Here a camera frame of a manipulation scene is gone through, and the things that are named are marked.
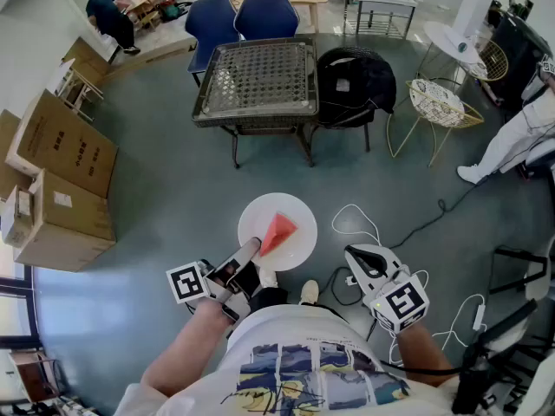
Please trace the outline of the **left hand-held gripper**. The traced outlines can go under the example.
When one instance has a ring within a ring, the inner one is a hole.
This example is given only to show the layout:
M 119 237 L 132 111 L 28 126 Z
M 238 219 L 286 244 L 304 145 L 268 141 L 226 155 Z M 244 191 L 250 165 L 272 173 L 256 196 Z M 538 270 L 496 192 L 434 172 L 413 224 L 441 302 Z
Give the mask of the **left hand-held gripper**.
M 252 237 L 233 255 L 214 267 L 205 259 L 168 270 L 166 276 L 177 303 L 197 308 L 202 298 L 218 302 L 231 320 L 246 318 L 249 301 L 260 291 L 258 271 L 252 259 L 261 241 Z

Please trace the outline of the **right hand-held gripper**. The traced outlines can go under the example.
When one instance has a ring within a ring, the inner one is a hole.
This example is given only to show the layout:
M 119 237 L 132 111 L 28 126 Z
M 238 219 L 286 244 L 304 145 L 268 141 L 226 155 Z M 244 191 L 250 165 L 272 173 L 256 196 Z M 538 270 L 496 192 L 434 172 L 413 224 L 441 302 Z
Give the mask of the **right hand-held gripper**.
M 430 301 L 420 279 L 409 273 L 391 249 L 350 244 L 345 247 L 344 256 L 366 295 L 364 305 L 385 329 L 399 334 L 427 314 Z M 389 279 L 375 290 L 380 277 Z

